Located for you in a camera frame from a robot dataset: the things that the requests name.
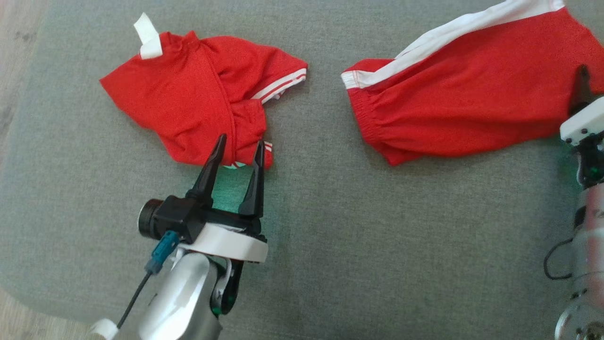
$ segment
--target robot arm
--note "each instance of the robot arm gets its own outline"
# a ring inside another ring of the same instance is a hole
[[[553,278],[573,281],[571,303],[558,320],[556,340],[604,340],[604,97],[591,92],[589,79],[582,65],[571,97],[571,117],[560,128],[562,140],[578,156],[577,181],[583,192],[569,240],[575,255],[573,273]],[[547,274],[547,263],[544,266]]]
[[[254,156],[254,172],[238,213],[213,208],[212,190],[226,145],[220,136],[194,186],[184,198],[149,200],[141,209],[141,235],[160,240],[145,266],[139,286],[122,320],[107,319],[91,334],[111,340],[117,334],[143,285],[158,273],[176,250],[174,265],[138,327],[141,340],[216,340],[220,315],[231,311],[237,299],[245,262],[263,263],[268,254],[261,234],[264,207],[264,141]]]

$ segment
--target white tag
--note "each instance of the white tag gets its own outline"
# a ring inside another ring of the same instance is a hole
[[[163,54],[159,33],[145,13],[134,23],[134,29],[137,30],[138,37],[143,44],[140,50],[141,59],[151,59]]]

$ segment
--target gray couch cushion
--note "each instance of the gray couch cushion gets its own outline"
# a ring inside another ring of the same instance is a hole
[[[497,2],[54,0],[2,164],[2,286],[41,312],[117,320],[154,246],[138,235],[140,207],[195,180],[199,168],[173,162],[98,83],[137,52],[131,24],[146,11],[158,30],[235,35],[310,64],[266,106],[270,254],[245,268],[222,339],[551,337],[568,283],[548,281],[541,261],[571,233],[568,150],[538,140],[392,168],[361,140],[339,78]],[[602,2],[570,8],[602,37]],[[234,208],[249,169],[219,176],[215,199]]]

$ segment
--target white stripe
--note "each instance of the white stripe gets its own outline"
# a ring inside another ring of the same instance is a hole
[[[507,0],[484,11],[460,16],[445,25],[424,33],[395,60],[375,72],[352,70],[342,73],[347,89],[365,88],[382,82],[408,67],[426,59],[460,36],[507,22],[557,11],[563,0]]]
[[[284,91],[285,89],[292,87],[300,82],[302,82],[303,80],[306,79],[306,76],[304,77],[300,77],[302,75],[306,75],[306,69],[302,68],[294,73],[290,73],[285,77],[281,77],[277,80],[275,80],[274,82],[270,83],[267,87],[265,87],[264,89],[260,90],[258,93],[256,93],[252,99],[261,99],[262,97],[264,97],[267,94],[270,94],[267,98],[270,99],[274,96],[275,94],[275,88],[278,89],[278,91],[276,91],[276,93],[279,93],[281,91]],[[291,83],[288,83],[286,85],[283,85],[283,83],[288,82],[288,81],[292,81]],[[268,99],[265,98],[262,100],[262,103],[265,103]]]
[[[279,91],[284,91],[285,89],[290,88],[298,83],[302,83],[305,80],[306,80],[306,76],[300,76],[298,79],[294,79],[292,82],[284,84],[282,87],[277,88],[275,91],[271,92],[266,97],[264,97],[264,99],[261,100],[262,104],[273,99],[279,93]]]

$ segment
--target blue connector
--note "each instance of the blue connector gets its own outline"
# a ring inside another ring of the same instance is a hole
[[[145,270],[153,275],[159,273],[164,266],[164,262],[176,249],[179,242],[180,238],[176,232],[172,230],[165,232],[164,236],[153,250],[153,253],[151,253],[151,259],[147,262]]]

